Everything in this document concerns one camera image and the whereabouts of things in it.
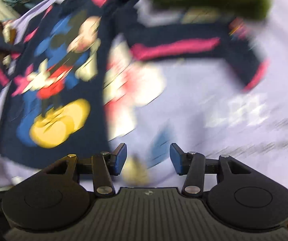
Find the navy cartoon print child shirt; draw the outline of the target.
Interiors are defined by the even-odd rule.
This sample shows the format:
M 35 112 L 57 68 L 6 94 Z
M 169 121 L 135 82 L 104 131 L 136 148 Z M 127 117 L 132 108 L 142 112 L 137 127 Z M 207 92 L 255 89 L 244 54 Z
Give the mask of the navy cartoon print child shirt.
M 42 169 L 65 154 L 108 151 L 135 128 L 134 108 L 165 89 L 154 60 L 224 60 L 245 90 L 264 76 L 239 19 L 148 27 L 138 1 L 64 0 L 29 21 L 20 52 L 4 59 L 1 156 Z

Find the purple floral bed sheet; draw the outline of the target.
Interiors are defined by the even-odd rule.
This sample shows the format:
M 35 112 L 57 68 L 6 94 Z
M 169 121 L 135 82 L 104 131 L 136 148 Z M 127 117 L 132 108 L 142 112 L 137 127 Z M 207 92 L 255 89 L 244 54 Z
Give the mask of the purple floral bed sheet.
M 258 86 L 241 92 L 218 60 L 162 61 L 163 93 L 134 110 L 136 128 L 111 146 L 126 143 L 145 165 L 172 142 L 211 158 L 228 154 L 288 188 L 288 0 L 273 0 L 267 20 L 248 26 L 269 60 Z

